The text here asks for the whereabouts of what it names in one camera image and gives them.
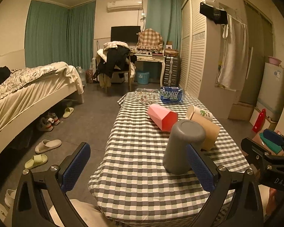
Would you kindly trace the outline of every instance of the television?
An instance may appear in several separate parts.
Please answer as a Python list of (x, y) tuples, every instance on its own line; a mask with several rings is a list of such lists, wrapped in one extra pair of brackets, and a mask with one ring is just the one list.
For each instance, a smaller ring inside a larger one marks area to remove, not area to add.
[(112, 26), (110, 40), (137, 44), (139, 32), (140, 26)]

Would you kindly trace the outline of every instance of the white desk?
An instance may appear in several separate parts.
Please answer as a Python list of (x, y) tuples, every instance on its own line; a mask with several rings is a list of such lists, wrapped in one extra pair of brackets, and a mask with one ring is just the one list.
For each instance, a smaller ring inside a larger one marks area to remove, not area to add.
[(146, 54), (134, 54), (137, 56), (137, 61), (148, 61), (148, 62), (157, 62), (162, 64), (161, 76), (160, 76), (160, 86), (163, 86), (163, 76), (165, 70), (165, 56), (159, 55), (146, 55)]

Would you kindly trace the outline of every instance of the air conditioner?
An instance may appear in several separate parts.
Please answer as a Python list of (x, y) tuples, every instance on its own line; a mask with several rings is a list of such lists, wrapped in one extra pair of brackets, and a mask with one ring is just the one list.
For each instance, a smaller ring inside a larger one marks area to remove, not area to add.
[(107, 4), (108, 11), (120, 11), (120, 10), (140, 10), (143, 9), (142, 0), (123, 0), (114, 1)]

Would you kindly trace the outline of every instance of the bag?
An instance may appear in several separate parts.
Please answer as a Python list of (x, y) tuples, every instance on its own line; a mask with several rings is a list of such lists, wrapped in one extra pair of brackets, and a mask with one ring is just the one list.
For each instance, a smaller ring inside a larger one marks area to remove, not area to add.
[(86, 82), (87, 83), (93, 83), (93, 80), (92, 80), (92, 70), (87, 70), (86, 71)]
[(200, 14), (205, 15), (207, 18), (215, 22), (215, 24), (226, 25), (228, 23), (227, 12), (225, 10), (217, 9), (203, 2), (200, 3)]

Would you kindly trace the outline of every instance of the wooden chair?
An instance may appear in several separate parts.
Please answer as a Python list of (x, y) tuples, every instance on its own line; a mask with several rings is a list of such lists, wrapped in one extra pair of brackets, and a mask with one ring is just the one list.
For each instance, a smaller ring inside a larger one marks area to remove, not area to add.
[(129, 61), (129, 64), (128, 64), (128, 71), (116, 70), (116, 71), (113, 71), (113, 72), (117, 72), (117, 73), (127, 73), (127, 74), (128, 74), (128, 90), (129, 90), (129, 92), (131, 92), (131, 77), (130, 77), (130, 74), (131, 74), (131, 67), (130, 67), (130, 56), (128, 56), (128, 61)]

